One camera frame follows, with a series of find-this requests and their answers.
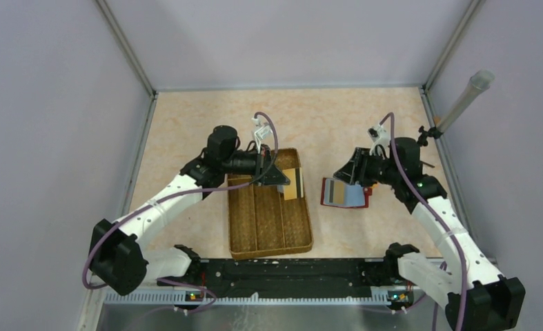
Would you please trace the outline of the gold credit card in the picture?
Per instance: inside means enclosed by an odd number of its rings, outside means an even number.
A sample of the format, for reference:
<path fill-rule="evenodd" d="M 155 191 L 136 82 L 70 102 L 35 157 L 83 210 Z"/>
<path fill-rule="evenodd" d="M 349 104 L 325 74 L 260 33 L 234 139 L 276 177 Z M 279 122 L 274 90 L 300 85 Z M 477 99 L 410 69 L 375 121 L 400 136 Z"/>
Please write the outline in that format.
<path fill-rule="evenodd" d="M 289 168 L 282 172 L 289 180 L 289 183 L 282 185 L 279 190 L 283 194 L 284 200 L 303 199 L 305 193 L 302 168 Z"/>
<path fill-rule="evenodd" d="M 346 185 L 338 180 L 328 180 L 326 182 L 327 193 L 325 202 L 334 205 L 344 205 L 346 201 Z"/>

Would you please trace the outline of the red leather card holder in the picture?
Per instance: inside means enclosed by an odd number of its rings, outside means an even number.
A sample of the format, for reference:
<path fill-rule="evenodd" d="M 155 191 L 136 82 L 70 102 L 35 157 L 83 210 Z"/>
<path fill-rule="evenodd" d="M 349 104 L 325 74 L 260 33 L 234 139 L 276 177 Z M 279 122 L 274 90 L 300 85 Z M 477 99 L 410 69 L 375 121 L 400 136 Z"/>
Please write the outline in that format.
<path fill-rule="evenodd" d="M 367 209 L 369 208 L 369 199 L 372 195 L 372 188 L 365 188 L 358 184 L 355 185 L 346 185 L 346 201 L 344 205 L 334 205 L 328 204 L 325 202 L 325 196 L 327 193 L 326 182 L 332 178 L 323 178 L 322 181 L 322 195 L 320 204 L 333 208 L 343 208 L 343 209 Z"/>

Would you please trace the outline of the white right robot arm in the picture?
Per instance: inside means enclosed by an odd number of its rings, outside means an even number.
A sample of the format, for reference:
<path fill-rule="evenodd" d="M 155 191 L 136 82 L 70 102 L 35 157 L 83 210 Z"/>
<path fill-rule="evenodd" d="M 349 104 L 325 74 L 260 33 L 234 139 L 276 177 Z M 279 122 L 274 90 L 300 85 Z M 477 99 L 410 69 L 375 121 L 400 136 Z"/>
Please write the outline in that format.
<path fill-rule="evenodd" d="M 478 248 L 440 182 L 424 173 L 418 142 L 395 138 L 387 157 L 381 151 L 381 147 L 356 148 L 333 176 L 363 187 L 390 186 L 446 263 L 442 270 L 415 246 L 392 243 L 383 265 L 385 279 L 392 284 L 407 280 L 417 285 L 443 309 L 453 330 L 514 328 L 526 294 L 522 282 L 517 277 L 505 277 Z"/>

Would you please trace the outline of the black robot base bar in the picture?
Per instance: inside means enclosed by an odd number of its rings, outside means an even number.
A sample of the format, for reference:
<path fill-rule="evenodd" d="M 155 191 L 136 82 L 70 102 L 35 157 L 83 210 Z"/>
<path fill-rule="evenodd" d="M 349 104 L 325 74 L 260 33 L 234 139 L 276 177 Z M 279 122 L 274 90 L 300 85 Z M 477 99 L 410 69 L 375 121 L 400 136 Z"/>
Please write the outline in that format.
<path fill-rule="evenodd" d="M 417 288 L 389 273 L 382 259 L 202 259 L 193 262 L 182 277 L 169 281 L 197 285 L 214 292 L 219 300 L 260 299 L 360 299 L 409 306 L 418 298 Z"/>

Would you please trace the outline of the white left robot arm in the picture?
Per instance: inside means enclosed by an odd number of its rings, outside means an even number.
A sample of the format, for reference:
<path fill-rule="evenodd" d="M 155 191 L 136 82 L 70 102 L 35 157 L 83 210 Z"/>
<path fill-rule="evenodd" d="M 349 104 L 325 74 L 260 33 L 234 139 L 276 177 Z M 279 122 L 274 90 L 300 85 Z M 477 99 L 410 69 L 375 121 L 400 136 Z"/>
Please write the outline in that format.
<path fill-rule="evenodd" d="M 144 281 L 162 277 L 175 277 L 184 285 L 195 283 L 200 267 L 188 248 L 176 245 L 153 253 L 144 250 L 184 210 L 213 192 L 224 191 L 222 184 L 229 174 L 248 175 L 251 185 L 289 184 L 275 164 L 278 148 L 261 142 L 268 135 L 277 135 L 271 122 L 257 125 L 254 146 L 241 150 L 236 129 L 214 128 L 199 156 L 153 198 L 115 221 L 103 219 L 95 225 L 83 274 L 93 273 L 121 296 Z"/>

